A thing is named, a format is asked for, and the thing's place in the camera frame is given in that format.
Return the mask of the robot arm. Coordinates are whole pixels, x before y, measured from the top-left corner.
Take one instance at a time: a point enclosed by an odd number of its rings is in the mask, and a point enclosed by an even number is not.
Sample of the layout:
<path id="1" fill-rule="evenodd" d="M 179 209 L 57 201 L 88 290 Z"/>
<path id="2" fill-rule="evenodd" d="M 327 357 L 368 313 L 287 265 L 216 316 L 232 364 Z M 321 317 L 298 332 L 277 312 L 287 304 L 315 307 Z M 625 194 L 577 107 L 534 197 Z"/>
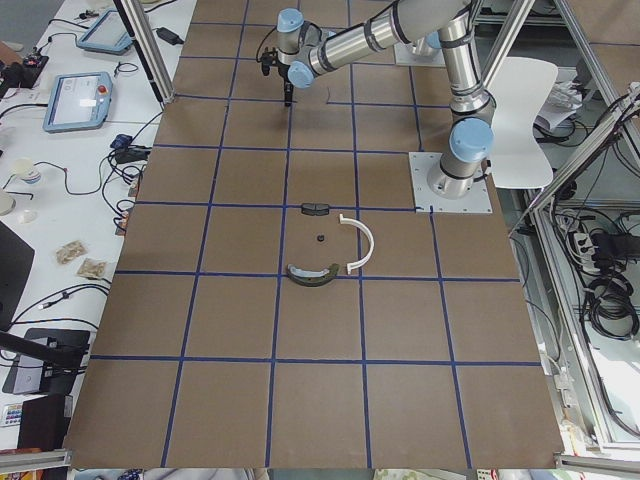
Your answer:
<path id="1" fill-rule="evenodd" d="M 411 44 L 468 14 L 470 1 L 393 1 L 366 21 L 332 33 L 306 20 L 295 8 L 278 13 L 277 46 L 261 54 L 265 76 L 276 68 L 289 107 L 296 88 L 322 75 L 381 52 L 398 43 Z"/>
<path id="2" fill-rule="evenodd" d="M 481 73 L 471 10 L 472 3 L 463 1 L 438 29 L 452 94 L 452 125 L 447 147 L 430 169 L 428 182 L 436 194 L 447 199 L 459 199 L 468 193 L 495 140 L 492 120 L 496 101 Z"/>

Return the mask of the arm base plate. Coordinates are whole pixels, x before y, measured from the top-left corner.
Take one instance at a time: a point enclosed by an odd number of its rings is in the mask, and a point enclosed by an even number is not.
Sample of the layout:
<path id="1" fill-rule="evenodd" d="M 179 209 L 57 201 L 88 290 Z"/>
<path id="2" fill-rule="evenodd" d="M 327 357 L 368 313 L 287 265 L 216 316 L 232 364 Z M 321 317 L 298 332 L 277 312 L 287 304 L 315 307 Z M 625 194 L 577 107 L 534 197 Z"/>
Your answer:
<path id="1" fill-rule="evenodd" d="M 424 43 L 420 45 L 398 43 L 394 46 L 395 63 L 400 66 L 443 68 L 442 51 Z"/>
<path id="2" fill-rule="evenodd" d="M 439 152 L 410 152 L 409 170 L 417 213 L 491 214 L 486 177 L 478 167 L 467 179 L 453 179 L 441 170 Z"/>

